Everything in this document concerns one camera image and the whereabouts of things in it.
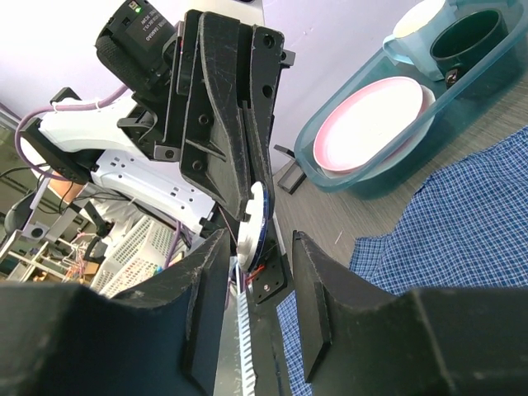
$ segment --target dark green mug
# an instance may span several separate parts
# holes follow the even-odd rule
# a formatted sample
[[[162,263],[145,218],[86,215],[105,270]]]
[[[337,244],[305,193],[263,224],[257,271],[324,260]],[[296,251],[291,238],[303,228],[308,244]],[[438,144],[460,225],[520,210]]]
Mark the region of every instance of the dark green mug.
[[[474,12],[440,33],[431,46],[431,57],[452,87],[473,66],[508,36],[501,12],[487,9]]]

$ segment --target wooden table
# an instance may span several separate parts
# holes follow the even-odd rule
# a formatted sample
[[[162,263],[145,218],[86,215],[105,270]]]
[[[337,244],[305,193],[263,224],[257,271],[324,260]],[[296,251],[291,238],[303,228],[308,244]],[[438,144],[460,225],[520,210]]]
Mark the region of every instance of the wooden table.
[[[442,128],[441,120],[438,121],[439,124],[430,130],[428,136],[439,135],[446,130]],[[389,194],[373,199],[359,198],[350,191],[325,194],[307,179],[290,196],[276,185],[276,215],[286,250],[290,254],[292,231],[305,231],[328,255],[347,265],[356,238],[392,231],[414,192],[432,172],[495,144],[526,124],[528,75],[525,74],[511,91],[500,97],[463,134],[455,136],[431,158],[417,159],[418,162],[423,161],[407,180]],[[276,181],[288,166],[276,174]],[[397,178],[398,174],[389,177]]]

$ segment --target blue towel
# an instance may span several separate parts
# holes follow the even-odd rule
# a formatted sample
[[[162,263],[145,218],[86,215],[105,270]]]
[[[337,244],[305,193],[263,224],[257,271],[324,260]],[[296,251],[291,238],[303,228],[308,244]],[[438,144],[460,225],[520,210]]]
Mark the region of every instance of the blue towel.
[[[528,285],[528,126],[434,172],[392,233],[358,238],[350,270],[394,295]],[[277,307],[294,396],[304,383],[295,293]]]

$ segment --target mug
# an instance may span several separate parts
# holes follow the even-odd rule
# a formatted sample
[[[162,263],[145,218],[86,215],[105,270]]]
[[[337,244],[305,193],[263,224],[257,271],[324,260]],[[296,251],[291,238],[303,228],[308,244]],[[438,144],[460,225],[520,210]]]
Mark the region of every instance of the mug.
[[[455,21],[455,9],[446,0],[424,0],[399,20],[383,41],[383,49],[393,60],[414,65],[432,81],[443,80],[429,49],[438,33]]]
[[[431,57],[450,88],[508,36],[501,12],[474,12],[442,31],[431,46]]]

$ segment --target pink plate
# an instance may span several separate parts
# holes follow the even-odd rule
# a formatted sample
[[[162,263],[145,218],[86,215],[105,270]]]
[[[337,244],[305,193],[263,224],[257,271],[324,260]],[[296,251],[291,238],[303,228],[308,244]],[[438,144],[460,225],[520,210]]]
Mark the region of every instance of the pink plate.
[[[416,120],[422,87],[407,77],[385,78],[363,87],[324,121],[313,142],[313,158],[331,172],[365,165]]]

